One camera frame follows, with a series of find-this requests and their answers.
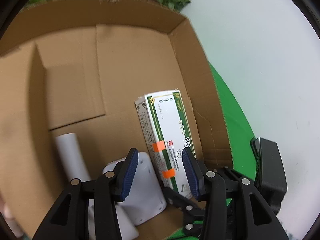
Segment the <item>white hair dryer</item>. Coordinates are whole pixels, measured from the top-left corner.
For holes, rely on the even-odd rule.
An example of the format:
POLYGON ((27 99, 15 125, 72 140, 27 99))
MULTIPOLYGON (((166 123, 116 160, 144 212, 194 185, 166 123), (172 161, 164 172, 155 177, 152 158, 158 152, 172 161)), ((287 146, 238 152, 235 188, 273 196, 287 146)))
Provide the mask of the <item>white hair dryer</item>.
MULTIPOLYGON (((74 178, 82 182, 90 181, 91 176, 81 154, 77 136, 74 133, 63 134, 55 138, 57 151, 69 180, 74 178)), ((139 232, 122 207, 116 205, 116 214, 122 239, 135 239, 139 232)))

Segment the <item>cardboard divider piece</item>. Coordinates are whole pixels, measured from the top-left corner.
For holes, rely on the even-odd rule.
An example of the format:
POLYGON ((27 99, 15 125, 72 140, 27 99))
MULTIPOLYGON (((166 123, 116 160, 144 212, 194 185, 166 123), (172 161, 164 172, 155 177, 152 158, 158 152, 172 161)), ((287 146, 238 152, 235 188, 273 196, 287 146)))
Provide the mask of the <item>cardboard divider piece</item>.
POLYGON ((1 57, 1 194, 33 237, 63 189, 46 109, 46 69, 34 44, 1 57))

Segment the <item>pig plush toy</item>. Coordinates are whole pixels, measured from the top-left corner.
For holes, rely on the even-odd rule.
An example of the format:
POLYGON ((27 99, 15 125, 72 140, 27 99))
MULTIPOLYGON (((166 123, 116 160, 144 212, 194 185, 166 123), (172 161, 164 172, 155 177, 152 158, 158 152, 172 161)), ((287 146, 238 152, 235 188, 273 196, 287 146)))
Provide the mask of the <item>pig plush toy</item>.
POLYGON ((4 218, 4 221, 6 222, 6 224, 8 225, 10 231, 14 234, 14 236, 17 239, 23 239, 24 237, 24 232, 21 229, 21 227, 19 226, 19 224, 16 222, 16 219, 14 218, 14 216, 12 215, 9 206, 7 205, 7 203, 3 200, 3 198, 1 197, 0 200, 0 206, 1 206, 1 215, 4 218))

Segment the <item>white device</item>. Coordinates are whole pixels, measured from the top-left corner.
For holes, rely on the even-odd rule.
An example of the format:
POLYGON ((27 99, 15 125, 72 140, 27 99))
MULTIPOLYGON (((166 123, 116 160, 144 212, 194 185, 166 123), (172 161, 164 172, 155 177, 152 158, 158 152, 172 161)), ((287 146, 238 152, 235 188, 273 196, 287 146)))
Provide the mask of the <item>white device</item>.
POLYGON ((159 215, 167 207, 150 156, 139 152, 138 165, 129 195, 118 203, 131 222, 138 226, 159 215))

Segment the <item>green white medicine box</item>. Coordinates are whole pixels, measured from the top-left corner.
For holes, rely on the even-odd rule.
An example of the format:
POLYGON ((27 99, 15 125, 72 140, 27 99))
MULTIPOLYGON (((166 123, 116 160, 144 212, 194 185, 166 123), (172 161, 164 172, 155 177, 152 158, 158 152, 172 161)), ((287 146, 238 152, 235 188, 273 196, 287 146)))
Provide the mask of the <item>green white medicine box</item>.
POLYGON ((149 155, 165 187, 185 198, 191 191, 182 153, 189 147, 201 153, 201 143, 189 97, 176 90, 145 94, 135 101, 149 155))

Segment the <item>green table cloth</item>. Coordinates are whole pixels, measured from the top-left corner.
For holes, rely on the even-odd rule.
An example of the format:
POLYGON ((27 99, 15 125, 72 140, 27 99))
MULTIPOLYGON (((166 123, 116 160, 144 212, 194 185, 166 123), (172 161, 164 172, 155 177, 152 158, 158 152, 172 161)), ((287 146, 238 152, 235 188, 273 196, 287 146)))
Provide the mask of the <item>green table cloth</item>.
POLYGON ((231 147, 233 168, 255 178, 256 161, 250 147, 250 140, 255 137, 240 105, 212 64, 209 64, 221 103, 223 116, 231 147))

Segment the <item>large cardboard box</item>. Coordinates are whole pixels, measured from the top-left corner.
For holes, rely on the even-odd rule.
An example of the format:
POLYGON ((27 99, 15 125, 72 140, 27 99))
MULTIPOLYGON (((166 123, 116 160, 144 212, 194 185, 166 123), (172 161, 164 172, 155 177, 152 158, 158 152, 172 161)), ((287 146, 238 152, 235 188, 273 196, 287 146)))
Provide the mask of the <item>large cardboard box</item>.
POLYGON ((147 151, 135 101, 178 89, 193 107, 208 168, 232 164, 215 80, 189 20, 144 0, 55 0, 17 14, 1 57, 34 44, 46 69, 46 109, 54 138, 75 133, 92 178, 130 148, 147 151))

